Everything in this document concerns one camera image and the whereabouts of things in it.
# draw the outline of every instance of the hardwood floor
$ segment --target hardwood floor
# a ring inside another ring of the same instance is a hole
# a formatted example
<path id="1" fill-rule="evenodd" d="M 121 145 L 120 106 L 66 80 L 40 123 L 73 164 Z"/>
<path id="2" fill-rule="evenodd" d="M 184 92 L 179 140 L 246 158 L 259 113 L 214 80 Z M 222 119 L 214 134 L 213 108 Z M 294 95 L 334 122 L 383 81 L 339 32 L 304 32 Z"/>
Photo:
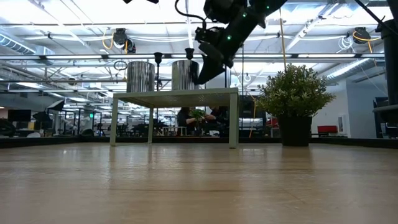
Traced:
<path id="1" fill-rule="evenodd" d="M 313 144 L 0 149 L 0 223 L 397 223 L 398 151 Z"/>

